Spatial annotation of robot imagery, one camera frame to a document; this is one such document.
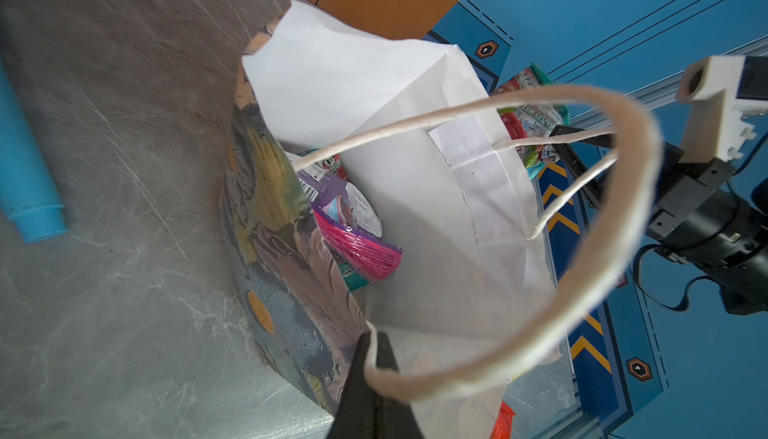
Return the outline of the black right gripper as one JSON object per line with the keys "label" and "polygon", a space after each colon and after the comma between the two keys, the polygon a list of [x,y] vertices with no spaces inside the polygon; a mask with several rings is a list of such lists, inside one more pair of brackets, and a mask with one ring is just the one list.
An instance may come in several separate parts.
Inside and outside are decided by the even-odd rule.
{"label": "black right gripper", "polygon": [[[554,128],[552,135],[559,136],[576,132],[584,132],[584,129],[559,125]],[[613,134],[609,133],[582,139],[581,143],[596,149],[604,148],[611,152],[614,138]],[[565,168],[573,179],[585,177],[587,171],[596,165],[596,162],[587,165],[571,144],[558,143],[554,144],[553,147],[564,161]],[[684,151],[679,147],[670,143],[665,144],[662,168],[656,184],[655,201],[646,229],[646,235],[651,239],[663,241],[690,214],[704,204],[735,171],[729,162],[717,157],[708,162],[683,162],[683,153]],[[591,208],[602,206],[602,195],[608,176],[608,170],[599,172],[581,188],[579,194]]]}

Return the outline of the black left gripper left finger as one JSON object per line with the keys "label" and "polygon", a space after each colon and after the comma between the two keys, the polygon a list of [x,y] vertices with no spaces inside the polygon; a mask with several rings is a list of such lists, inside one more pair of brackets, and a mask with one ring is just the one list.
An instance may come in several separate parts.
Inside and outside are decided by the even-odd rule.
{"label": "black left gripper left finger", "polygon": [[327,439],[370,439],[375,437],[375,394],[364,378],[370,334],[360,336],[351,368]]}

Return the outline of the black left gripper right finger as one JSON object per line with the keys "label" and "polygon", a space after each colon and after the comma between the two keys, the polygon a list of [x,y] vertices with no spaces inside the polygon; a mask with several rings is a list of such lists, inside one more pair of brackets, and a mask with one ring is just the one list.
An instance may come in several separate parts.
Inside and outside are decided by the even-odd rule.
{"label": "black left gripper right finger", "polygon": [[[391,342],[386,333],[378,334],[377,366],[399,371]],[[377,439],[423,439],[410,406],[377,394],[374,437]]]}

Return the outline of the red snack packet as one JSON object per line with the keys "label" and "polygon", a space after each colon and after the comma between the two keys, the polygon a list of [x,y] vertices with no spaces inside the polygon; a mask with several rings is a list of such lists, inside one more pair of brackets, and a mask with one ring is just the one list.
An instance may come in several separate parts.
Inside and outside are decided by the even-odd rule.
{"label": "red snack packet", "polygon": [[510,439],[513,431],[515,412],[505,402],[502,402],[493,427],[490,439]]}

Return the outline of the floral paper gift bag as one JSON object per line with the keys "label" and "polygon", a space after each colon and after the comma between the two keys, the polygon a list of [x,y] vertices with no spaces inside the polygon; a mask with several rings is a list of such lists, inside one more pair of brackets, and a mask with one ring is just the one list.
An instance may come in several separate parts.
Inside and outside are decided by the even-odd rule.
{"label": "floral paper gift bag", "polygon": [[[584,103],[615,146],[598,218],[556,281],[541,206],[497,112]],[[549,85],[489,95],[456,46],[390,40],[302,1],[237,71],[221,223],[262,359],[337,413],[360,336],[364,378],[411,407],[423,438],[487,438],[509,382],[556,354],[608,295],[648,223],[663,154],[656,119],[613,91]],[[402,250],[388,278],[350,291],[297,172],[339,155]],[[399,371],[377,366],[386,333]]]}

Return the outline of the purple Fox's berries bag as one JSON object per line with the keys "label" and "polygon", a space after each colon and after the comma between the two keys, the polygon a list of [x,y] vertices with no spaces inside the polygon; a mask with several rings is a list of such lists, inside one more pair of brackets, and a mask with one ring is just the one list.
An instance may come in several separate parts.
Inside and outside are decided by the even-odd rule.
{"label": "purple Fox's berries bag", "polygon": [[313,203],[312,209],[332,253],[366,284],[390,277],[401,265],[402,250],[361,229],[346,197]]}

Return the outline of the purple snack bag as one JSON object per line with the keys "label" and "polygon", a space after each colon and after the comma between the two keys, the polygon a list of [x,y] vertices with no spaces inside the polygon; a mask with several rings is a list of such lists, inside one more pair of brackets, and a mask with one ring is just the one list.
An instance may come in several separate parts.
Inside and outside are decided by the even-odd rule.
{"label": "purple snack bag", "polygon": [[365,195],[348,180],[340,156],[315,162],[297,172],[312,205],[345,227],[377,227],[380,219]]}

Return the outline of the teal Fox's candy bag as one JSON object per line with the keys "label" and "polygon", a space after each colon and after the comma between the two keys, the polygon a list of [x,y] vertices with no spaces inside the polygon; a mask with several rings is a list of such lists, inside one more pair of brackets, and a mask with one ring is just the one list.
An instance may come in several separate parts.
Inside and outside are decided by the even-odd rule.
{"label": "teal Fox's candy bag", "polygon": [[[552,83],[546,72],[537,63],[532,63],[494,89],[491,95]],[[571,124],[570,112],[565,105],[521,105],[501,108],[497,112],[511,139],[545,137],[549,136],[556,126]],[[560,159],[552,145],[522,146],[518,147],[517,151],[530,178]]]}

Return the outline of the teal white snack bag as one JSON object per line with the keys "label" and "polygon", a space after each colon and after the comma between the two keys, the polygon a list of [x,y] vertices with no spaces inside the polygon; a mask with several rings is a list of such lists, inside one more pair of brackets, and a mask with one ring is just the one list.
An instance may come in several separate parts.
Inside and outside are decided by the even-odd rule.
{"label": "teal white snack bag", "polygon": [[367,287],[369,281],[346,262],[338,263],[342,278],[350,291]]}

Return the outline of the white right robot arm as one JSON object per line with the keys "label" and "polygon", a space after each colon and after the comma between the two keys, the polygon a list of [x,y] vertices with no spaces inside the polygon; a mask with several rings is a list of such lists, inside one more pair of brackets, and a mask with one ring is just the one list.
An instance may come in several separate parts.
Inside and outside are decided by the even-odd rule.
{"label": "white right robot arm", "polygon": [[642,260],[654,252],[670,262],[690,263],[719,287],[727,313],[746,316],[767,309],[767,185],[750,199],[733,191],[738,169],[714,158],[685,163],[667,144],[646,236],[631,266],[642,286]]}

